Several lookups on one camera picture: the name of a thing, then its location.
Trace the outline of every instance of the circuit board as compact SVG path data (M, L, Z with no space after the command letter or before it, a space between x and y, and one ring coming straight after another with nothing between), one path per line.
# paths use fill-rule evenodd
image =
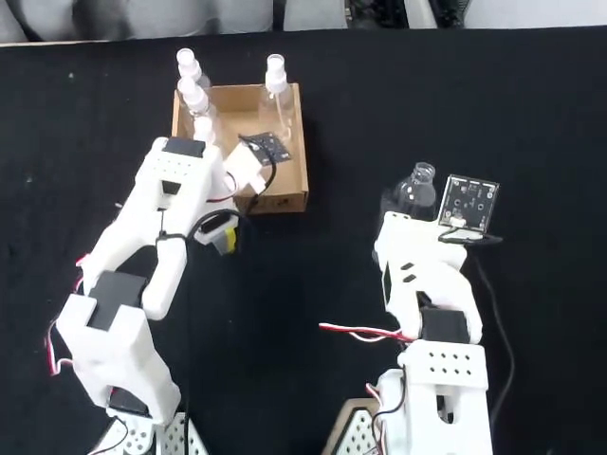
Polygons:
M450 175L438 224L486 233L499 183Z

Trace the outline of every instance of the red and white wire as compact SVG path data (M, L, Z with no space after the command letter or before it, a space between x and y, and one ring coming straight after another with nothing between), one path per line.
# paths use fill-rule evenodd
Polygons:
M81 267L86 258L88 258L88 253L84 254L78 261L76 261L76 266Z
M381 409L381 407L383 406L383 402L381 401L381 396L379 396L379 392L377 391L377 389L368 382L365 384L364 388L365 390L367 390L367 393L369 393L377 400L377 402L379 403L379 408ZM377 439L376 437L375 427L371 428L371 431L373 431L373 438L376 441L379 441L379 447L377 448L377 450L379 450L380 455L386 455L386 425L383 421L380 423L381 427L379 428L379 439Z
M232 192L230 194L228 194L227 196L219 197L217 199L207 199L207 202L223 202L223 201L227 201L228 199L230 199L231 197L234 197L236 195L236 193L238 192L238 184L236 183L236 179L234 178L234 176L231 173L226 173L226 174L228 175L229 178L231 178L231 181L234 184L234 189L232 190Z
M321 322L319 327L323 330L329 330L331 332L343 332L367 343L375 343L384 338L394 338L400 341L411 341L409 338L401 334L400 329L391 332L389 330L377 329L374 327L349 327L346 325L330 324L328 322ZM376 337L361 337L359 334L376 335Z
M54 319L50 325L48 326L48 330L46 331L45 338L45 346L46 346L46 362L48 363L48 368L50 369L50 375L56 376L61 372L62 365L73 366L74 362L69 358L60 358L59 360L55 360L55 348L53 347L53 341L51 339L51 333L53 327L57 319Z

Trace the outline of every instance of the yellow component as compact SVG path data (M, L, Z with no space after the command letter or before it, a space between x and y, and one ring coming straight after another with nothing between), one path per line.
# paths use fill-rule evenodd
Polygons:
M228 246L228 253L236 251L236 230L233 227L226 229L226 244Z

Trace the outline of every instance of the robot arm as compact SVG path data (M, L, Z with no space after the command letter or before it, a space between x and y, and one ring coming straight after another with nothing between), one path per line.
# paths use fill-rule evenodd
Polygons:
M148 319L163 319L169 311L186 267L186 239L195 233L203 245L213 243L237 224L228 216L202 234L195 229L198 220L235 209L232 196L247 184L262 190L261 168L243 144L224 163L220 150L203 142L154 142L120 214L80 263L84 295L72 294L57 319L76 375L108 414L123 412L131 426L162 427L174 418L179 389L156 352ZM149 281L116 271L143 246L156 246Z
M377 382L383 455L491 454L483 324L460 272L466 250L439 241L448 230L387 212L376 241L386 311L413 340Z

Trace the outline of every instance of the bottle cap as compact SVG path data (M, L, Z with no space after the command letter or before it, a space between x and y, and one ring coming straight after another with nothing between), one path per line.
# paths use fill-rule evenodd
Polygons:
M285 57L272 54L267 57L266 88L276 95L284 92L286 87Z
M208 117L198 117L193 121L193 140L201 140L213 144L217 136L213 130L212 120Z
M209 97L192 78L181 78L177 90L191 111L204 114L209 109Z
M202 76L200 62L193 55L193 51L187 47L177 52L177 67L179 76L182 78L192 78L197 82Z

